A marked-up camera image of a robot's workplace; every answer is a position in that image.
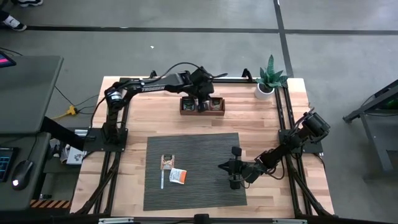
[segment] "black line on floor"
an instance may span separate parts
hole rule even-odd
[[[245,28],[171,28],[171,27],[86,27],[86,26],[28,26],[27,30],[80,31],[80,32],[204,32],[204,33],[246,33],[277,34],[278,29]]]
[[[287,47],[284,22],[282,20],[282,13],[280,12],[280,6],[278,0],[274,0],[274,7],[276,13],[276,20],[279,28],[280,44],[282,46],[282,54],[284,56],[284,62],[286,67],[286,74],[288,77],[294,77],[292,62],[290,61],[289,48]]]
[[[303,35],[398,35],[398,30],[309,30],[286,29],[285,34]]]

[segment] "wooden table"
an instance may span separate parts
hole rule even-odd
[[[120,77],[104,77],[99,98]],[[308,98],[304,80],[288,79],[289,92],[295,119],[308,111]],[[222,116],[181,116],[178,107],[182,94],[166,91],[141,93],[131,101],[127,127],[129,137],[126,151],[122,153],[118,180],[114,193],[112,216],[129,217],[193,217],[197,213],[209,213],[213,218],[288,218],[294,217],[287,172],[282,180],[268,175],[258,178],[246,189],[247,206],[195,208],[184,210],[142,210],[144,203],[145,161],[149,136],[181,134],[239,133],[243,149],[242,159],[252,161],[265,150],[277,147],[280,129],[273,96],[259,101],[254,96],[255,84],[215,83],[213,96],[226,100],[226,113]],[[285,109],[284,94],[281,92]],[[106,118],[106,103],[98,108],[94,127],[101,127]],[[92,153],[84,160],[73,198],[71,212],[77,211],[89,199],[100,179],[103,152]],[[330,213],[333,213],[325,171],[319,158],[303,155],[307,185],[314,196]],[[276,176],[282,175],[282,166]],[[108,190],[104,191],[103,200]],[[301,190],[298,190],[300,208],[304,211]]]

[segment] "concrete floor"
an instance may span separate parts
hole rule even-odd
[[[286,29],[398,29],[397,1],[279,2]],[[45,0],[41,7],[15,7],[12,13],[28,25],[278,28],[272,0]],[[305,79],[311,105],[331,125],[322,144],[335,213],[397,223],[398,185],[362,180],[363,175],[379,170],[379,164],[360,120],[345,124],[341,119],[397,79],[396,35],[287,35],[287,45],[294,77]],[[232,77],[240,76],[244,68],[257,74],[270,54],[278,68],[290,66],[284,65],[279,34],[0,30],[0,47],[24,55],[63,56],[57,86],[76,103],[97,94],[105,75],[160,73],[181,61]],[[64,113],[67,106],[54,92],[48,116]],[[81,126],[89,120],[90,116],[79,115],[61,123]],[[62,183],[75,179],[57,178],[52,193],[66,200],[73,189]]]

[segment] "shoe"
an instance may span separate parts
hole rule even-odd
[[[20,7],[41,6],[43,0],[18,0],[18,4]]]
[[[19,22],[12,16],[8,16],[3,23],[15,31],[24,31],[27,28],[25,24]]]

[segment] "gray mat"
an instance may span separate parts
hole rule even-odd
[[[232,158],[237,133],[148,138],[144,211],[247,205],[244,189],[231,190],[228,173],[217,166]],[[160,157],[175,155],[175,168],[187,171],[185,184],[171,183],[165,170],[160,189]]]

